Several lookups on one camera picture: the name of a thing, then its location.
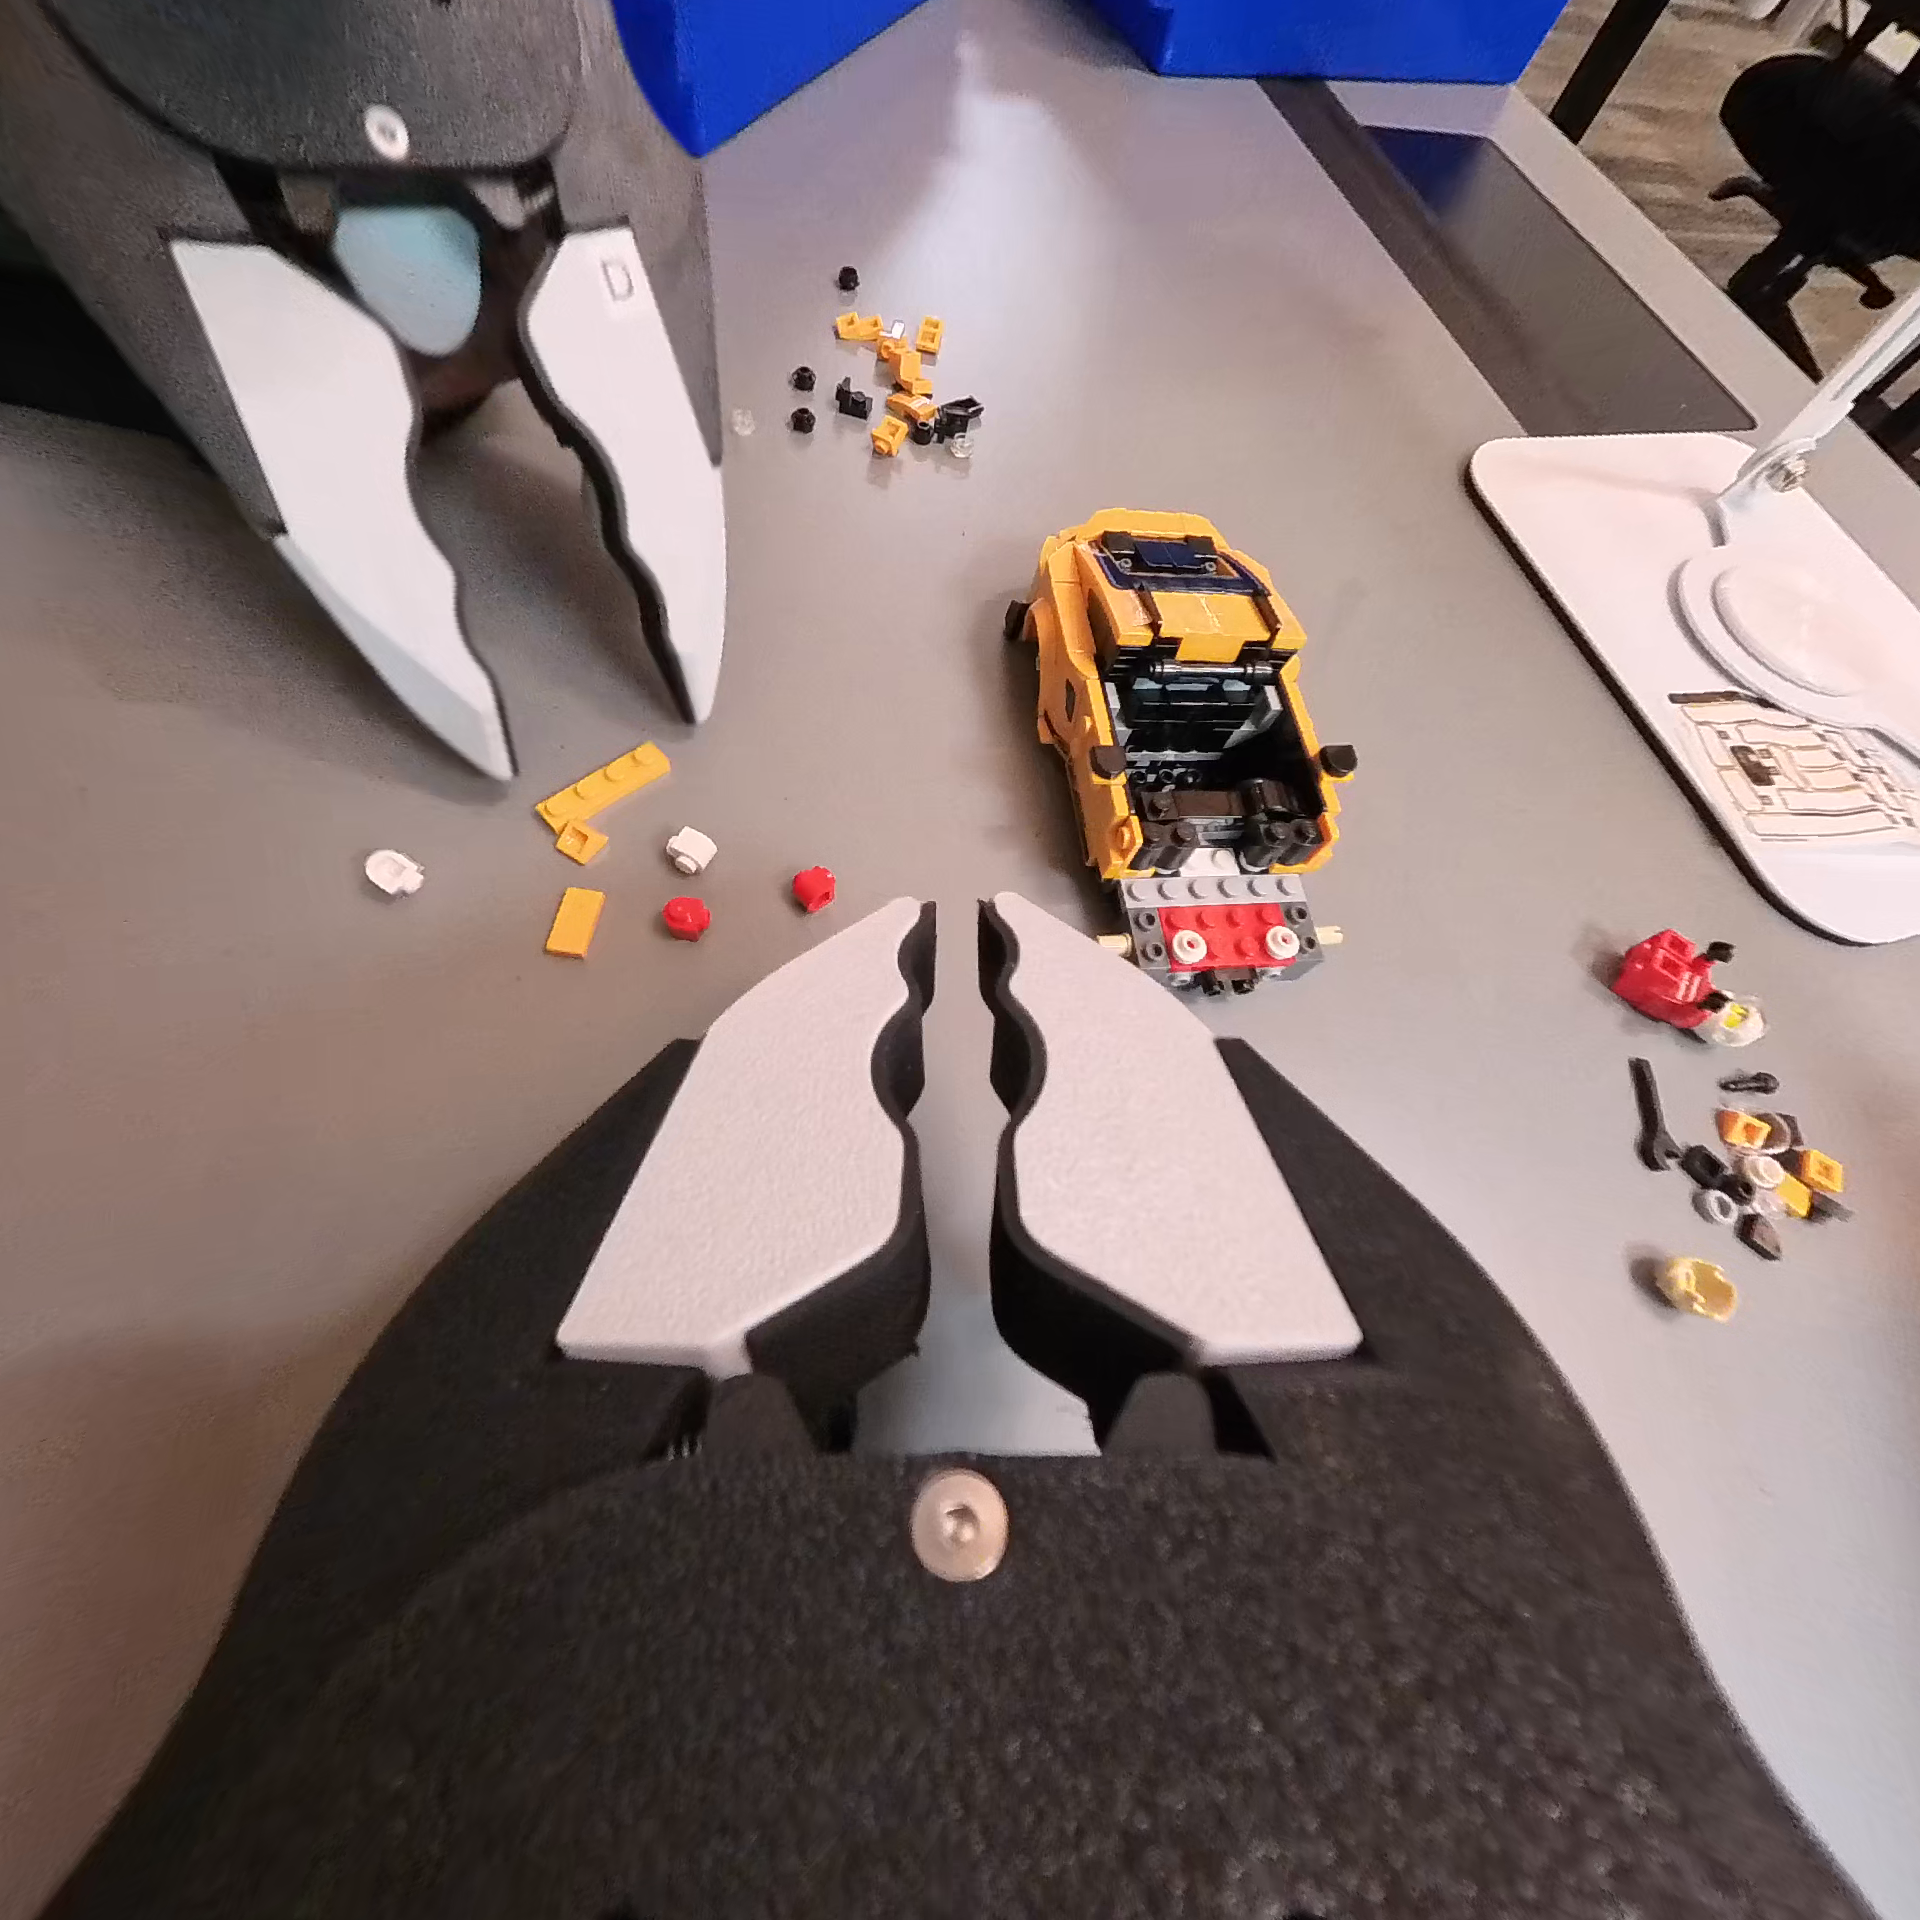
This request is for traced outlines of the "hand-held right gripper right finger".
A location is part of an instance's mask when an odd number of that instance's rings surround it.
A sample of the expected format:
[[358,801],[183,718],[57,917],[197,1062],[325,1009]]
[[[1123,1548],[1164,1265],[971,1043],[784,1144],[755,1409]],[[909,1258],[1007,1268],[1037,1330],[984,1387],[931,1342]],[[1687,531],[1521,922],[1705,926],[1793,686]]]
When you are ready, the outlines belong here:
[[992,1317],[1104,1450],[1137,1382],[1348,1360],[1360,1324],[1203,1017],[1019,893],[983,898],[1005,1109]]

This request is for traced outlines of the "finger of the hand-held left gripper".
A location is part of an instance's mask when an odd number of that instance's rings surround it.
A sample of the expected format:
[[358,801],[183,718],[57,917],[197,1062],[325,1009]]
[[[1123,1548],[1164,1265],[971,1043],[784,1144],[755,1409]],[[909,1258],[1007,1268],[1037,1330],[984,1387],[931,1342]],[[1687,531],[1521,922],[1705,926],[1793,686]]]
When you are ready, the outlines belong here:
[[517,316],[535,405],[576,450],[608,554],[653,626],[688,726],[713,714],[729,626],[721,467],[628,224],[569,230]]
[[179,237],[171,253],[272,493],[281,561],[429,734],[511,780],[496,686],[417,515],[421,409],[395,341],[270,246]]

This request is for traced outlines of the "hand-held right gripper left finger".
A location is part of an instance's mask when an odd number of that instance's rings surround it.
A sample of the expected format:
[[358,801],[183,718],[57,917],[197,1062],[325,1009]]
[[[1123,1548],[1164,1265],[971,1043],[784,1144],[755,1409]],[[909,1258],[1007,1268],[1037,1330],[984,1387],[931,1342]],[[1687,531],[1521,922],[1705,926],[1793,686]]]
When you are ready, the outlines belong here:
[[936,910],[903,896],[742,992],[688,1056],[559,1350],[780,1380],[833,1437],[916,1346]]

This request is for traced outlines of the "orange lego plate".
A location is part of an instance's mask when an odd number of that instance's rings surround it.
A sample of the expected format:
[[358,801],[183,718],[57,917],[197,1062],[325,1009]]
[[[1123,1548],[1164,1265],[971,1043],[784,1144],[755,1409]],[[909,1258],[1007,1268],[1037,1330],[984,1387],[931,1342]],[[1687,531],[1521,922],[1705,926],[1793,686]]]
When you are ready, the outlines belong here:
[[535,813],[553,832],[556,850],[574,864],[587,866],[608,844],[608,834],[599,829],[596,819],[669,773],[669,757],[646,740],[540,801]]

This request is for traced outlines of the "orange black lego piece pile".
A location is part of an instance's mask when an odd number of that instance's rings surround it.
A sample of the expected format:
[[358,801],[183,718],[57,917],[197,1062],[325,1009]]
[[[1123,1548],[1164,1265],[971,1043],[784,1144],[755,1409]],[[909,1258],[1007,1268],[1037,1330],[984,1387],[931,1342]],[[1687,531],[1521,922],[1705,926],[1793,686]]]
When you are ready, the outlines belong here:
[[756,276],[739,299],[742,321],[805,321],[792,355],[773,356],[777,381],[764,408],[726,405],[726,443],[780,428],[792,441],[841,436],[880,461],[921,448],[950,461],[975,453],[983,401],[944,390],[945,322],[923,308],[887,308],[872,299],[872,276],[854,260],[838,264],[805,292],[784,278]]

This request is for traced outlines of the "yellow lego car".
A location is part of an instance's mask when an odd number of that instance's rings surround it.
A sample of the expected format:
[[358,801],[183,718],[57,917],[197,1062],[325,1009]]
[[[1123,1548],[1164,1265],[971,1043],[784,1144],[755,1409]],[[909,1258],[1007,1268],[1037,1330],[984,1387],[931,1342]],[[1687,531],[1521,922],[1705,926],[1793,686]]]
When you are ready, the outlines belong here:
[[1045,539],[1004,636],[1036,652],[1037,738],[1120,955],[1187,996],[1316,970],[1337,938],[1305,880],[1360,760],[1307,710],[1305,626],[1265,566],[1203,515],[1104,509]]

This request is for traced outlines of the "red black lego piece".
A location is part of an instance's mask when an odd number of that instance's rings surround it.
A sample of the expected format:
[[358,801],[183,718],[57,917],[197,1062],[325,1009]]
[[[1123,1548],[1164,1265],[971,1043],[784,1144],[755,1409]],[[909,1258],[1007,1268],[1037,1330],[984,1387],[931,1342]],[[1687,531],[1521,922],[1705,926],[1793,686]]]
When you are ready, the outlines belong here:
[[1735,957],[1737,949],[1727,941],[1695,945],[1675,929],[1661,929],[1624,949],[1612,994],[1638,1017],[1700,1044],[1747,1049],[1767,1035],[1768,1025],[1757,998],[1720,987],[1716,970]]

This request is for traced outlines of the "grey black lego piece pile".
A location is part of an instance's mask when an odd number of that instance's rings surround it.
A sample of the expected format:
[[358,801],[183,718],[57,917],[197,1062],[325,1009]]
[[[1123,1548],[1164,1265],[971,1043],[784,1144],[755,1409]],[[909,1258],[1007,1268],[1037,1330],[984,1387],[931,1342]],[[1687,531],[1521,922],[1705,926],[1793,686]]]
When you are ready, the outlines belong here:
[[1774,1072],[1724,1074],[1705,1131],[1673,1153],[1693,1212],[1765,1265],[1785,1265],[1811,1235],[1855,1219],[1845,1163],[1816,1147],[1781,1098]]

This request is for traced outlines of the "printed sticker sheet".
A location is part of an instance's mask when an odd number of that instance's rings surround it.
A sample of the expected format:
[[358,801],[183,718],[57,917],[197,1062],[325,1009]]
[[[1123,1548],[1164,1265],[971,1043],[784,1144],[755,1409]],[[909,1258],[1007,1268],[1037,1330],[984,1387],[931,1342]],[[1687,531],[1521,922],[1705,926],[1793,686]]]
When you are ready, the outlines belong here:
[[1750,840],[1915,849],[1915,762],[1873,734],[1827,726],[1742,692],[1673,694],[1687,764]]

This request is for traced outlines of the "white book stand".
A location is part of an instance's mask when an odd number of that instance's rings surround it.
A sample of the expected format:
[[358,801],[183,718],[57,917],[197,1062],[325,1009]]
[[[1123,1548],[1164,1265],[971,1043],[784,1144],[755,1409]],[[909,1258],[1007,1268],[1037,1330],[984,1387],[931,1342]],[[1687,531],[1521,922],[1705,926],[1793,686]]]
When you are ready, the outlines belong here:
[[1670,697],[1742,692],[1915,762],[1915,594],[1807,492],[1821,443],[1915,349],[1915,322],[1905,296],[1757,448],[1715,433],[1492,438],[1467,469],[1735,864],[1790,918],[1851,946],[1915,938],[1915,849],[1747,836],[1691,773]]

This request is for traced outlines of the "black table leg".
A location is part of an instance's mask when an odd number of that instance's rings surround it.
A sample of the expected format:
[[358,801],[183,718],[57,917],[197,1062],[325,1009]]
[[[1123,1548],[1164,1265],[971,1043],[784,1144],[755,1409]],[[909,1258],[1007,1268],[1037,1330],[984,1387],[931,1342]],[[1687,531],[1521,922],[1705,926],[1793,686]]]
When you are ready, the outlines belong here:
[[1614,2],[1606,6],[1548,114],[1571,144],[1576,147],[1593,131],[1601,107],[1608,106],[1667,12],[1669,2]]

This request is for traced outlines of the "black office chair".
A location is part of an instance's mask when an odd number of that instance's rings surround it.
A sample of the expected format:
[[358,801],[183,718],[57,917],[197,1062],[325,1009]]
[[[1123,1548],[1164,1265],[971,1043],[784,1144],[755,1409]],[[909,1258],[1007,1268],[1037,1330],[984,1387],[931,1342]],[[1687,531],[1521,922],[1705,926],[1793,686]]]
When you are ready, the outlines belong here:
[[1711,202],[1753,202],[1774,237],[1726,281],[1726,296],[1815,377],[1820,365],[1792,316],[1815,269],[1851,278],[1863,305],[1886,307],[1888,259],[1917,259],[1915,64],[1892,76],[1867,54],[1775,54],[1726,92],[1719,122],[1743,172]]

